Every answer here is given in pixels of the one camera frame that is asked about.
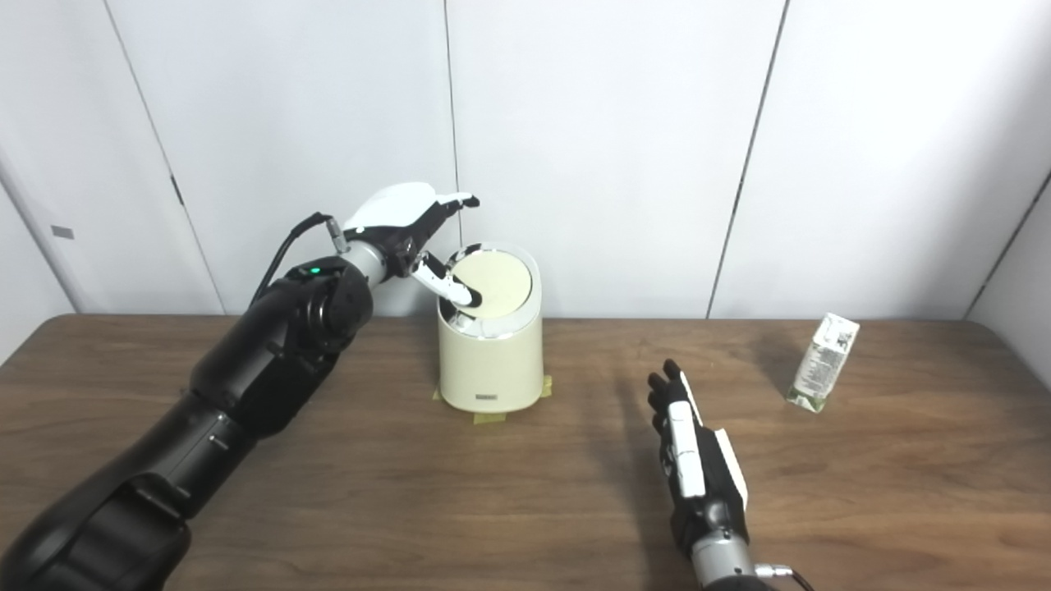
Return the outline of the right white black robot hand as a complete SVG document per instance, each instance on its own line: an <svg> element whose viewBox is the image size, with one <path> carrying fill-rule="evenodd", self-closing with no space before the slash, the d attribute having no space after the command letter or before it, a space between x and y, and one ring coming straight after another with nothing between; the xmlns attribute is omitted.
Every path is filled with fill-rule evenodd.
<svg viewBox="0 0 1051 591"><path fill-rule="evenodd" d="M710 534L749 543L746 488L727 434L704 425L688 378L675 360L665 360L661 373L651 373L647 384L659 461L673 504L672 541L683 555Z"/></svg>

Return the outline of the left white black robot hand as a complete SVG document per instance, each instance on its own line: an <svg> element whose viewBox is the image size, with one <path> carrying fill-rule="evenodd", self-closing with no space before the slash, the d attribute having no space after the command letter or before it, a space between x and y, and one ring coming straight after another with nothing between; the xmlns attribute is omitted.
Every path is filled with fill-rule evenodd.
<svg viewBox="0 0 1051 591"><path fill-rule="evenodd" d="M424 182L391 185L367 199L342 225L347 247L341 256L370 289L395 277L412 277L455 305L480 307L483 295L425 249L448 218L478 206L480 199L469 192L440 195Z"/></svg>

